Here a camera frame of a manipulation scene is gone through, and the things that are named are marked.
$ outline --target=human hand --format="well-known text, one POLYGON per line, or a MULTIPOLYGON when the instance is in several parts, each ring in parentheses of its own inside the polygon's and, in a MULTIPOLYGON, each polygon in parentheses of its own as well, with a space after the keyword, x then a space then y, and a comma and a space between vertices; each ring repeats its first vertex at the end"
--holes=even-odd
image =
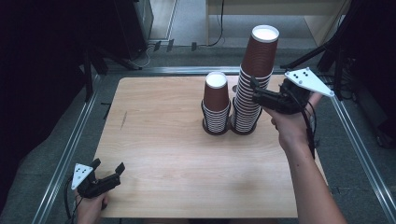
MULTIPOLYGON (((320 93, 313 93, 309 99, 310 104, 315 108, 321 97, 320 93)), ((308 117, 313 114, 311 105, 307 105, 305 108, 308 117)), ((302 113, 284 115, 266 107, 263 107, 263 110, 272 117, 271 122, 279 131, 279 144, 286 152, 291 148, 295 148, 296 145, 308 144, 306 124, 302 113)))
POLYGON ((76 203, 78 204, 77 224, 94 224, 99 223, 100 214, 102 208, 106 208, 108 204, 107 192, 91 199, 83 198, 79 196, 78 192, 75 190, 76 203))

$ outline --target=metal frame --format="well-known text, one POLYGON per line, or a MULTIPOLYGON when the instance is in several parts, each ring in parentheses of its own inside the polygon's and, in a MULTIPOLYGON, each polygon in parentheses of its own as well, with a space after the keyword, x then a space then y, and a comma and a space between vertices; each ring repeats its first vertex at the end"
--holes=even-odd
MULTIPOLYGON (((239 66, 182 66, 182 67, 153 67, 144 70, 134 71, 134 76, 203 76, 209 72, 220 71, 227 75, 238 75, 239 66)), ((283 74, 284 70, 275 68, 273 74, 283 74)), ((94 86, 100 86, 102 79, 100 76, 96 75, 94 86)), ((78 118, 77 124, 70 136, 70 139, 64 149, 64 154, 62 155, 58 167, 56 168, 49 185, 47 186, 46 193, 44 194, 43 200, 39 205, 35 218, 32 223, 45 223, 50 209, 53 205, 55 197, 59 191, 64 175, 67 168, 70 165, 70 161, 73 157, 74 151, 78 144, 78 140, 81 137, 81 133, 85 127, 85 123, 89 115, 91 114, 93 104, 95 102, 97 91, 94 92, 91 100, 87 102, 78 118)), ((357 132, 355 125, 353 124, 347 109, 343 102, 338 101, 335 97, 332 98, 332 104, 337 112, 338 117, 342 121, 346 133, 351 141, 353 148, 361 162, 361 166, 366 173, 373 190, 387 216, 389 223, 396 223, 396 205, 395 201, 390 193, 389 188, 385 184, 381 174, 376 169, 376 166, 371 159, 371 156, 361 141, 361 137, 357 132)))

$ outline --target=white triangular mount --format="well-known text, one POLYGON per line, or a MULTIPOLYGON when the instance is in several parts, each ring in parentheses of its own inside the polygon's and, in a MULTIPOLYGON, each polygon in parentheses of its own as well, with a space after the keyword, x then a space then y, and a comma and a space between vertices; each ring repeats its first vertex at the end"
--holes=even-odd
POLYGON ((285 77, 301 88, 334 97, 334 91, 330 90, 309 67, 286 72, 285 77))
POLYGON ((93 168, 91 166, 76 163, 75 172, 73 173, 72 189, 76 189, 92 170, 93 168))

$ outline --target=wooden tabletop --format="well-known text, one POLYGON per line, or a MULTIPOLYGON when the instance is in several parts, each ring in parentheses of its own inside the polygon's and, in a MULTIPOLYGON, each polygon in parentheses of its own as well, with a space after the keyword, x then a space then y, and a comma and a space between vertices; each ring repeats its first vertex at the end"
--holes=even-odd
MULTIPOLYGON (((227 78, 232 99, 238 76, 227 78)), ((283 78, 272 76, 268 89, 278 91, 283 78)), ((114 174, 122 161, 125 171, 103 217, 297 217, 270 117, 263 112, 250 135, 209 135, 202 128, 204 86, 205 77, 120 81, 96 175, 114 174)), ((318 156, 317 165, 322 171, 318 156)))

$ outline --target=black cable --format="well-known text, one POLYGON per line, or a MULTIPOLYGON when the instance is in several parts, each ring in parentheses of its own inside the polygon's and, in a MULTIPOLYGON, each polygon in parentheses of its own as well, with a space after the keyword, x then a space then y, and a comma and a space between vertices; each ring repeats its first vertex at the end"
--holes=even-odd
POLYGON ((72 217, 70 215, 69 202, 67 200, 67 190, 69 188, 69 185, 70 185, 70 182, 72 181, 72 179, 73 179, 73 176, 70 175, 70 177, 67 179, 66 183, 64 184, 64 207, 66 209, 66 214, 69 219, 72 217))
POLYGON ((81 204, 81 202, 82 202, 82 200, 84 199, 83 197, 81 197, 81 195, 78 195, 79 197, 80 197, 80 200, 79 200, 79 202, 76 204, 76 207, 75 207, 75 209, 73 210, 73 214, 72 214, 72 216, 69 218, 69 220, 71 220, 71 224, 73 224, 74 223, 74 218, 75 218, 75 216, 76 216, 76 211, 77 211, 77 209, 78 209, 78 206, 81 204))
POLYGON ((317 133, 317 127, 318 127, 317 126, 318 125, 317 112, 316 112, 315 108, 312 106, 311 102, 308 101, 308 103, 309 103, 309 105, 312 108, 312 113, 314 114, 314 131, 313 131, 312 137, 313 137, 313 140, 314 140, 314 146, 315 146, 315 148, 317 148, 319 146, 319 142, 320 142, 320 139, 315 140, 316 133, 317 133))
POLYGON ((219 39, 213 44, 210 44, 210 45, 198 45, 198 46, 213 47, 213 46, 215 46, 215 45, 217 45, 219 43, 219 41, 222 38, 222 33, 223 33, 223 22, 222 22, 223 15, 224 15, 224 0, 221 1, 220 36, 219 36, 219 39))
POLYGON ((297 100, 297 98, 294 96, 294 94, 289 91, 287 88, 283 88, 283 90, 286 91, 286 93, 291 97, 291 99, 293 99, 293 101, 300 106, 300 112, 303 115, 304 121, 305 121, 305 125, 306 125, 306 136, 308 138, 308 147, 311 151, 312 154, 312 158, 315 159, 315 142, 314 142, 314 133, 312 132, 312 128, 311 128, 311 122, 309 121, 306 113, 305 113, 305 107, 302 107, 300 102, 297 100))

